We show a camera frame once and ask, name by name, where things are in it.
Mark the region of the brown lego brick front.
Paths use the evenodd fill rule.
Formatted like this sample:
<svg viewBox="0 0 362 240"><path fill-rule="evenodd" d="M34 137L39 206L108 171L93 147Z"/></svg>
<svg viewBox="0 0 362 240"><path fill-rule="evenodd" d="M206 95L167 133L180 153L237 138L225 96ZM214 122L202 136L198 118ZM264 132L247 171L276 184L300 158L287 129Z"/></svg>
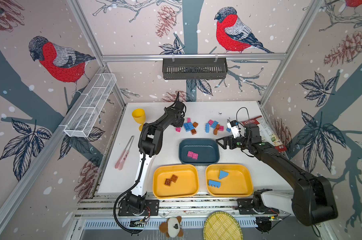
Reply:
<svg viewBox="0 0 362 240"><path fill-rule="evenodd" d="M176 183L176 181L178 179L178 176L172 175L170 179L171 179L172 182Z"/></svg>

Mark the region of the blue long lego brick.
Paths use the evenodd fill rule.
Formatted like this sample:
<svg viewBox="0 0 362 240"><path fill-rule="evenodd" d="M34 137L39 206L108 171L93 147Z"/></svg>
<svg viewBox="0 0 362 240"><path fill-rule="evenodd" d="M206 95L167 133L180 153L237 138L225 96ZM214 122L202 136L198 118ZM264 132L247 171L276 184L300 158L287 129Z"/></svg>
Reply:
<svg viewBox="0 0 362 240"><path fill-rule="evenodd" d="M221 187L221 182L209 180L209 181L208 181L208 186L219 189L219 188Z"/></svg>

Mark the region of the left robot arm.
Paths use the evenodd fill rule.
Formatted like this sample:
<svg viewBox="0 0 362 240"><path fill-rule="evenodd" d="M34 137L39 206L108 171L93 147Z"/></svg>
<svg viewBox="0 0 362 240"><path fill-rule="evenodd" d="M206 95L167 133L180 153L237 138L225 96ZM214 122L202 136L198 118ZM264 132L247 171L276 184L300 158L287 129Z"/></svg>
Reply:
<svg viewBox="0 0 362 240"><path fill-rule="evenodd" d="M172 105L164 108L164 114L158 120L143 125L138 140L140 160L136 179L125 196L127 205L131 209L140 213L143 211L147 193L145 179L154 157L162 148L163 133L169 126L181 127L185 122L186 111L187 107L183 102L174 101Z"/></svg>

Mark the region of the blue sloped lego brick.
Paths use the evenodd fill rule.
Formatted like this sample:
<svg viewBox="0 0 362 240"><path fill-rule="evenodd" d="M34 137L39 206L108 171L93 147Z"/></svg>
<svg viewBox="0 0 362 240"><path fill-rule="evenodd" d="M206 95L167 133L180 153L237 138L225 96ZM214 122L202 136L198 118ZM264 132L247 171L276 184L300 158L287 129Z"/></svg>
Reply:
<svg viewBox="0 0 362 240"><path fill-rule="evenodd" d="M226 178L228 175L229 175L228 172L220 170L220 172L219 172L219 180L222 180L222 179Z"/></svg>

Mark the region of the small pink lego brick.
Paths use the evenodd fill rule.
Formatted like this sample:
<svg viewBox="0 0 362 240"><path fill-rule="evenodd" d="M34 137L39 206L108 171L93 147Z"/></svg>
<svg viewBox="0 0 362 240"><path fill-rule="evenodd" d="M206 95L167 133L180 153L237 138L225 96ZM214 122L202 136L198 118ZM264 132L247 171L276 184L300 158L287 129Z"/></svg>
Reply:
<svg viewBox="0 0 362 240"><path fill-rule="evenodd" d="M198 159L198 157L199 157L199 154L197 154L197 153L193 153L192 158L193 158L194 160L197 160L197 159Z"/></svg>

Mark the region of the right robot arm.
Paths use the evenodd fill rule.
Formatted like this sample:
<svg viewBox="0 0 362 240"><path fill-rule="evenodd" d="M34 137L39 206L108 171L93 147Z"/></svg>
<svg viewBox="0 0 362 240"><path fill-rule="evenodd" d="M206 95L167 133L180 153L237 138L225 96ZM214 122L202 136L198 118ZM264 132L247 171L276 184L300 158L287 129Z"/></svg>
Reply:
<svg viewBox="0 0 362 240"><path fill-rule="evenodd" d="M301 169L284 157L272 144L262 141L260 129L256 124L248 124L245 134L240 137L232 128L232 135L216 139L223 149L247 150L259 161L274 169L293 188L292 195L282 195L282 206L277 203L267 205L267 193L261 193L261 202L267 208L283 210L294 214L305 226L334 220L339 216L330 181L325 177L316 177Z"/></svg>

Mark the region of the large blue lego brick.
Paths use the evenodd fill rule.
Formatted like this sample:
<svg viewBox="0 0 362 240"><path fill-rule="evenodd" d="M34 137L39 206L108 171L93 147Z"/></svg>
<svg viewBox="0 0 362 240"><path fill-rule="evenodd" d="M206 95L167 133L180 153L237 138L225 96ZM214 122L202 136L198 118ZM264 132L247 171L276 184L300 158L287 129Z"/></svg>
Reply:
<svg viewBox="0 0 362 240"><path fill-rule="evenodd" d="M193 123L191 123L191 122L184 123L184 128L185 128L186 132L189 132L189 131L195 129Z"/></svg>

